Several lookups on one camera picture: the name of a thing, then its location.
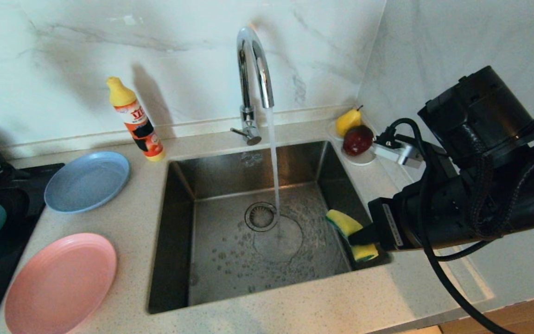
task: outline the faucet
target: faucet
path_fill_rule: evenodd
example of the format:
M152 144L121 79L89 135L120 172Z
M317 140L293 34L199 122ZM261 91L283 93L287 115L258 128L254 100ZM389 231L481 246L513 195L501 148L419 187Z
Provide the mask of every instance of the faucet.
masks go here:
M254 107L250 103L250 94L248 93L248 68L245 49L249 49L253 55L254 69L256 70L257 81L261 88L263 108L267 109L273 107L273 91L271 90L269 67L267 67L267 59L265 59L265 52L263 51L263 46L261 46L261 41L251 27L243 27L238 32L236 42L240 89L242 90L242 106L240 106L242 130L230 128L230 131L242 135L247 145L255 145L261 141L261 136L259 135L257 122L254 119Z

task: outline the red apple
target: red apple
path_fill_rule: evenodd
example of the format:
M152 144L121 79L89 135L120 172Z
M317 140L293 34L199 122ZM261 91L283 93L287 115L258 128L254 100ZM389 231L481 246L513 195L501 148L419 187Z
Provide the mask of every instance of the red apple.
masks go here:
M375 134L365 125L353 127L345 133L343 150L351 156L362 154L372 146L374 137Z

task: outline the faucet handle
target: faucet handle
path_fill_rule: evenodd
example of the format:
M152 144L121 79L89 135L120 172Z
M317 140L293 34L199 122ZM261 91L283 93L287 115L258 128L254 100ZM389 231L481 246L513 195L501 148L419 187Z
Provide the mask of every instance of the faucet handle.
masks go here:
M246 137L248 139L248 135L246 133L240 131L239 129L230 128L230 131L232 131L233 133L237 133L238 135L242 135L243 137Z
M244 141L246 141L247 145L255 145L258 144L261 141L261 136L259 135L259 131L257 128L252 127L248 128L250 133L245 133L244 131L240 131L239 129L230 128L230 131L233 133L236 133L238 135L241 135L244 137Z

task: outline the blue plate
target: blue plate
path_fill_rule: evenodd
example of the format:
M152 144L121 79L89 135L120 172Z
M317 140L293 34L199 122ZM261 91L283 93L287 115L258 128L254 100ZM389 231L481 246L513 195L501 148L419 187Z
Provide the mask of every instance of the blue plate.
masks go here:
M76 213L100 207L116 196L129 179L129 161L117 152L94 152L59 169L44 190L54 211Z

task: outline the yellow sponge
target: yellow sponge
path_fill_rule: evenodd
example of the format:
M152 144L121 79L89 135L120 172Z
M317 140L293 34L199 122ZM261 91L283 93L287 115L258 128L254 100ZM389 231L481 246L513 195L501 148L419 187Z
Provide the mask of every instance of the yellow sponge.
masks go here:
M329 210L326 217L327 220L341 232L345 241L347 241L347 237L364 228L360 223L356 222L354 218L337 210ZM378 256L378 251L374 244L351 246L351 251L354 254L354 259L356 261L367 261Z

